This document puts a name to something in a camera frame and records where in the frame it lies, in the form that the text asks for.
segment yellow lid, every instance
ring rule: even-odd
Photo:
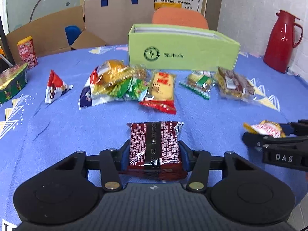
[[[27,42],[27,41],[29,41],[29,40],[32,40],[32,36],[28,36],[28,37],[26,37],[25,39],[20,40],[20,41],[17,43],[17,46],[18,46],[18,45],[21,45],[21,44],[23,44],[23,43],[25,43],[25,42]]]

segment black circular logo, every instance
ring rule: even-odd
[[[144,51],[144,58],[148,61],[156,61],[159,58],[159,50],[155,47],[148,47]]]

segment wall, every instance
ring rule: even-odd
[[[297,23],[304,26],[304,39],[289,65],[308,80],[308,0],[222,0],[218,31],[239,41],[242,51],[264,55],[280,9],[299,17]],[[300,29],[295,32],[297,41]]]

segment table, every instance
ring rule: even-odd
[[[0,218],[18,225],[20,220],[12,201],[15,189],[59,160],[77,150],[94,155],[104,149],[120,148],[130,137],[127,122],[183,121],[179,139],[190,148],[204,149],[215,156],[235,151],[287,183],[296,196],[296,203],[307,193],[305,172],[262,164],[261,154],[247,149],[241,141],[244,122],[256,124],[268,119],[284,123],[308,118],[308,85],[301,79],[280,74],[261,58],[246,54],[239,55],[235,70],[271,96],[280,112],[222,99],[217,89],[212,90],[211,99],[206,101],[178,85],[188,71],[173,71],[177,75],[176,115],[160,113],[136,102],[110,102],[79,110],[81,90],[96,66],[108,59],[120,59],[128,64],[125,45],[104,47],[105,53],[101,55],[88,51],[81,49],[39,58],[39,65],[28,72],[28,84],[15,97],[19,99],[0,105],[0,121],[5,121],[6,109],[11,112],[0,135]],[[51,69],[74,87],[49,105],[44,100]],[[122,179],[139,181],[128,176]],[[99,171],[91,171],[89,180],[100,185]],[[221,172],[211,171],[209,186],[219,180]]]

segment orange chair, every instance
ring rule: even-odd
[[[163,7],[155,11],[153,24],[169,24],[208,29],[207,20],[197,11]]]

